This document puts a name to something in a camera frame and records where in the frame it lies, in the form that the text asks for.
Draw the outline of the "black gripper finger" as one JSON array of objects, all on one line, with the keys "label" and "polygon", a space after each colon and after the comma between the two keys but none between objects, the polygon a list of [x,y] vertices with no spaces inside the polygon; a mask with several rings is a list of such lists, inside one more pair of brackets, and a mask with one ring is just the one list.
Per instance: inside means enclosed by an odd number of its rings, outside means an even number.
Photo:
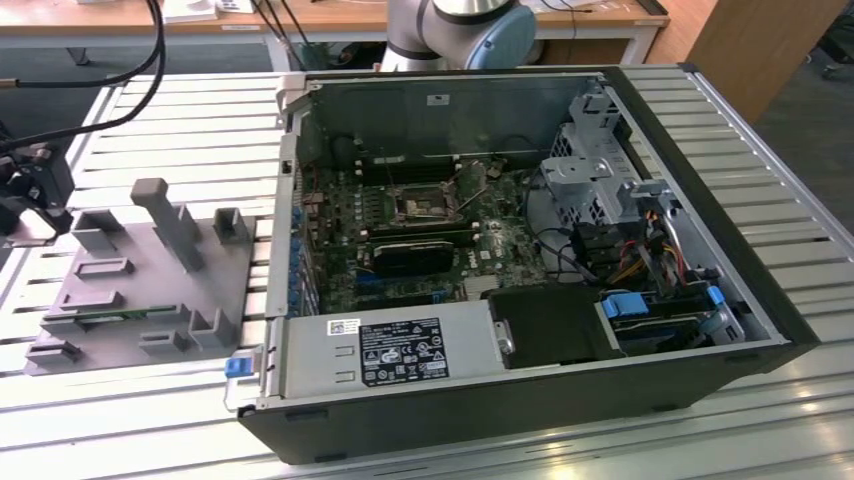
[{"label": "black gripper finger", "polygon": [[25,207],[12,198],[1,198],[0,203],[0,234],[9,236],[15,233]]},{"label": "black gripper finger", "polygon": [[41,209],[40,216],[56,235],[64,235],[69,232],[73,216],[64,206],[48,205]]}]

